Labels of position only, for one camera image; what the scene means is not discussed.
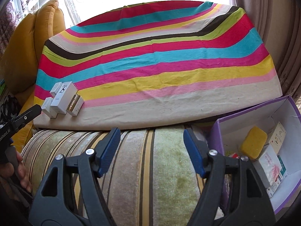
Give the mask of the left hand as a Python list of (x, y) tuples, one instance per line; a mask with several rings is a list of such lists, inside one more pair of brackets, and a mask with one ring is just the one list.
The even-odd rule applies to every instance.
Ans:
[[(20, 185), (27, 190), (27, 192), (32, 192), (32, 184), (29, 180), (29, 174), (26, 167), (23, 164), (22, 155), (16, 151), (16, 158), (18, 161), (17, 172), (20, 176)], [(4, 178), (10, 178), (15, 172), (15, 169), (11, 163), (1, 164), (1, 176)]]

